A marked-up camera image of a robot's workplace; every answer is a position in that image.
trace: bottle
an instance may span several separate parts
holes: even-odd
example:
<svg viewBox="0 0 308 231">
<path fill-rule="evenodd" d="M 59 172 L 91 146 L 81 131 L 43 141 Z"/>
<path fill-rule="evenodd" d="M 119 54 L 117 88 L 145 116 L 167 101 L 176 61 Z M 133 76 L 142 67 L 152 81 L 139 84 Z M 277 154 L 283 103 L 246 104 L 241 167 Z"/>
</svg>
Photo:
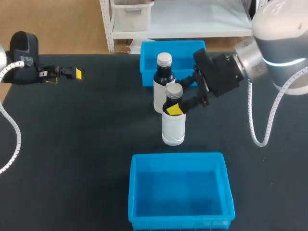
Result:
<svg viewBox="0 0 308 231">
<path fill-rule="evenodd" d="M 165 144 L 177 146 L 185 138 L 186 115 L 170 115 L 167 111 L 171 106 L 182 101 L 183 87 L 179 83 L 169 83 L 166 90 L 167 100 L 162 112 L 162 138 Z"/>
<path fill-rule="evenodd" d="M 154 75 L 154 109 L 162 113 L 163 105 L 166 102 L 166 85 L 175 82 L 174 74 L 171 71 L 172 57 L 169 53 L 160 53 L 157 56 L 157 72 Z"/>
</svg>

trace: shelf rack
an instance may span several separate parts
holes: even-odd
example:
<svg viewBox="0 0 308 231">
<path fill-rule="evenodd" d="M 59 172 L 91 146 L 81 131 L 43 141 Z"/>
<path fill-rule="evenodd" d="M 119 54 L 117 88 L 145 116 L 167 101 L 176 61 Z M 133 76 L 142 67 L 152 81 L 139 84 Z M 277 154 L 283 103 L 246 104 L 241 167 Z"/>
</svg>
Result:
<svg viewBox="0 0 308 231">
<path fill-rule="evenodd" d="M 122 32 L 109 0 L 100 0 L 109 51 L 114 39 L 246 37 L 251 19 L 241 0 L 155 0 L 147 31 Z"/>
</svg>

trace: white shelf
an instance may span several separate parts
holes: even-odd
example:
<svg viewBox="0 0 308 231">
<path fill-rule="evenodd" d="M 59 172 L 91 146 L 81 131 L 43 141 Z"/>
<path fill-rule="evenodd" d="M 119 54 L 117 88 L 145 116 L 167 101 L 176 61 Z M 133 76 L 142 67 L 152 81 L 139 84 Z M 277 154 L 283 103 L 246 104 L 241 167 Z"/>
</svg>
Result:
<svg viewBox="0 0 308 231">
<path fill-rule="evenodd" d="M 155 0 L 148 31 L 122 32 L 115 16 L 114 39 L 251 36 L 241 0 Z"/>
</svg>

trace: wooden floor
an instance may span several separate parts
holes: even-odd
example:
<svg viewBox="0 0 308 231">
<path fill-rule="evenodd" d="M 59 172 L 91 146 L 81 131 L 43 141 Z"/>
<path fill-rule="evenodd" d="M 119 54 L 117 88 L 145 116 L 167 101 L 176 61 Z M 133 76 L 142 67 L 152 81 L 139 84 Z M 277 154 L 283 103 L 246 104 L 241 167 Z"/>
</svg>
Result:
<svg viewBox="0 0 308 231">
<path fill-rule="evenodd" d="M 108 53 L 99 0 L 3 0 L 0 6 L 0 43 L 9 49 L 17 31 L 35 34 L 40 54 Z M 230 51 L 241 38 L 209 38 L 209 51 Z M 129 41 L 116 41 L 127 52 Z M 0 85 L 0 101 L 9 84 Z"/>
</svg>

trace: black table surface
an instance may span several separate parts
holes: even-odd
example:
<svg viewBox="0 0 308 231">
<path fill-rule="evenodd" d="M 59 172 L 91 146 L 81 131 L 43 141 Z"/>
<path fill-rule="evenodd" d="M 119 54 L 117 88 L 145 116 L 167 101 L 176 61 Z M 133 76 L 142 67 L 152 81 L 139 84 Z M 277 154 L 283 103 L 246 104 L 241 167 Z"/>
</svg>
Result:
<svg viewBox="0 0 308 231">
<path fill-rule="evenodd" d="M 153 89 L 142 87 L 138 55 L 45 55 L 41 61 L 77 66 L 83 80 L 13 86 L 8 93 L 4 107 L 20 127 L 22 148 L 0 176 L 0 230 L 132 230 L 131 157 L 172 152 L 224 154 L 236 213 L 230 230 L 308 229 L 308 96 L 283 98 L 269 144 L 259 148 L 250 136 L 245 81 L 191 111 L 184 143 L 169 147 Z M 276 94 L 269 78 L 254 85 L 260 139 Z M 0 116 L 1 166 L 15 142 Z"/>
</svg>

